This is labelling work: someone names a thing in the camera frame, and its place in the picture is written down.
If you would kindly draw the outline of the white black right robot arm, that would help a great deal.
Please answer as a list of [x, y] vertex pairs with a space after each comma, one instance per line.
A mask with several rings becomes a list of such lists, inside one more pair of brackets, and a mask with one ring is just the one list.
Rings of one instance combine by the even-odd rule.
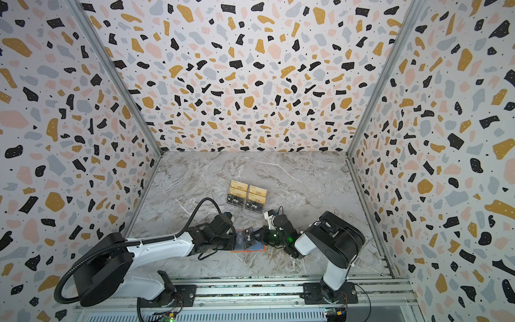
[[295, 259], [318, 250], [328, 260], [321, 279], [321, 294], [328, 301], [339, 299], [345, 289], [351, 265], [358, 257], [366, 238], [358, 228], [326, 211], [302, 233], [284, 213], [268, 211], [268, 224], [251, 234], [252, 240], [284, 250]]

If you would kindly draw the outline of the orange card holder wallet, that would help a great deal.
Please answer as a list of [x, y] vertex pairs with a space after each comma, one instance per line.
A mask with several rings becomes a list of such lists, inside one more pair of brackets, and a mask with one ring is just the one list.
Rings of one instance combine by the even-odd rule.
[[254, 228], [239, 229], [236, 231], [236, 243], [232, 252], [264, 252], [266, 246], [253, 238]]

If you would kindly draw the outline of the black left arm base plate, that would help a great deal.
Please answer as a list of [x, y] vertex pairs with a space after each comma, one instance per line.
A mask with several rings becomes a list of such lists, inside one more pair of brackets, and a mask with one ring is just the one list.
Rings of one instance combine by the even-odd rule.
[[194, 284], [176, 284], [173, 290], [165, 289], [153, 300], [141, 299], [138, 307], [180, 309], [192, 307], [197, 294], [197, 286]]

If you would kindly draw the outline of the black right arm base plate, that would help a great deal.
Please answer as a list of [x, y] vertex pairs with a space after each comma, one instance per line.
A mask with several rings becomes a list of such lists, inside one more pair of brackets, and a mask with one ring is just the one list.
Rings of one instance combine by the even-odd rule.
[[317, 283], [304, 283], [300, 297], [307, 305], [344, 305], [346, 303], [358, 303], [355, 284], [351, 282], [346, 282], [336, 291], [322, 281]]

